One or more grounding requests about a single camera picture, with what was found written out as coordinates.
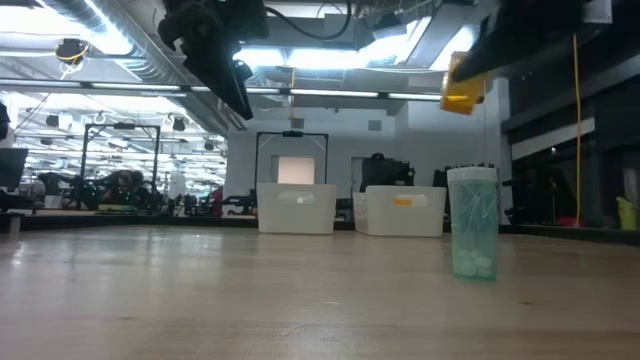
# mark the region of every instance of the wooden table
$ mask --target wooden table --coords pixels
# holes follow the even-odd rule
[[[503,236],[498,280],[448,239],[110,227],[0,243],[0,358],[638,359],[640,249]]]

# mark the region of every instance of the orange label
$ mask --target orange label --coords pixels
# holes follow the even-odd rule
[[[396,206],[411,206],[411,205],[413,205],[413,200],[411,200],[411,199],[393,199],[393,203]]]

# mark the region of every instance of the ventilation duct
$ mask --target ventilation duct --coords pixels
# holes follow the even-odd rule
[[[43,0],[67,20],[80,23],[96,35],[125,36],[133,49],[127,54],[145,60],[124,60],[119,64],[144,83],[186,84],[187,78],[171,63],[158,46],[115,0]],[[227,122],[221,114],[205,102],[201,95],[190,94],[186,98],[171,99],[195,116],[198,124],[209,132],[226,135]],[[230,120],[237,130],[246,129],[242,123]]]

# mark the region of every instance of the ceiling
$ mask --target ceiling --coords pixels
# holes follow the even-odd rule
[[[199,84],[200,82],[182,66],[184,56],[174,53],[159,41],[158,22],[164,17],[165,10],[161,0],[38,0],[47,5],[44,8],[26,9],[3,7],[5,18],[11,19],[0,24],[0,77],[22,79],[46,79],[74,81],[100,81],[110,83],[162,83],[162,84]],[[343,4],[322,4],[312,0],[269,2],[303,28],[311,32],[332,33],[344,21],[339,13],[346,7]],[[289,28],[281,20],[268,17],[270,37],[260,41],[250,41],[245,49],[271,49],[282,55],[283,61],[290,61],[300,49],[340,49],[349,56],[366,54],[393,54],[391,63],[388,58],[365,62],[367,68],[335,68],[342,66],[343,58],[336,58],[330,69],[310,66],[309,60],[298,64],[294,82],[296,88],[389,91],[389,92],[439,92],[442,84],[441,69],[430,70],[447,45],[454,43],[461,29],[479,23],[494,6],[495,0],[480,0],[477,6],[466,1],[384,1],[358,0],[354,4],[354,21],[350,31],[340,41],[320,42],[302,36]],[[400,42],[374,43],[365,48],[360,45],[362,36],[370,36],[363,31],[371,27],[381,14],[400,12],[400,19],[411,24],[411,30]],[[63,38],[81,38],[93,46],[86,55],[81,68],[70,71],[68,67],[53,55],[53,50]],[[458,44],[468,47],[470,44]],[[398,56],[406,60],[398,63]],[[254,77],[252,86],[291,87],[291,70],[276,66],[252,66]],[[164,139],[160,147],[161,162],[159,174],[182,167],[190,185],[206,182],[221,183],[225,178],[224,166],[215,169],[205,168],[207,159],[220,165],[225,162],[226,145],[223,137],[229,131],[246,129],[244,121],[212,95],[188,94],[184,98],[163,98],[149,94],[131,94],[123,96],[78,94],[51,94],[30,91],[3,93],[5,101],[12,103],[17,123],[16,145],[36,150],[29,158],[32,169],[64,169],[77,173],[79,153],[82,148],[84,125],[93,123],[96,118],[104,124],[120,121],[135,122],[139,125],[158,125]],[[288,97],[251,95],[250,101],[256,110],[283,108],[290,106]],[[387,115],[394,116],[402,106],[400,101],[362,100],[326,97],[297,97],[296,107],[331,109],[385,109]],[[260,121],[261,111],[255,111]],[[58,115],[64,126],[53,128],[46,125],[49,115]],[[172,119],[184,117],[186,130],[174,132]],[[52,140],[51,145],[43,145],[42,139]],[[114,147],[108,141],[126,140],[126,148]],[[89,156],[88,167],[91,171],[107,171],[122,165],[139,168],[149,174],[152,166],[148,155],[153,143],[147,140],[149,135],[143,130],[120,131],[107,129],[96,136],[89,144],[94,151]],[[216,150],[205,151],[206,140],[215,140]],[[131,153],[123,159],[107,161],[105,153]],[[181,154],[187,164],[171,154]]]

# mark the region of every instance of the white storage container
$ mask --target white storage container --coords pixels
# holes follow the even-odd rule
[[[331,234],[335,185],[258,184],[258,227],[265,233]]]
[[[446,188],[369,186],[353,194],[356,230],[376,236],[442,236]]]

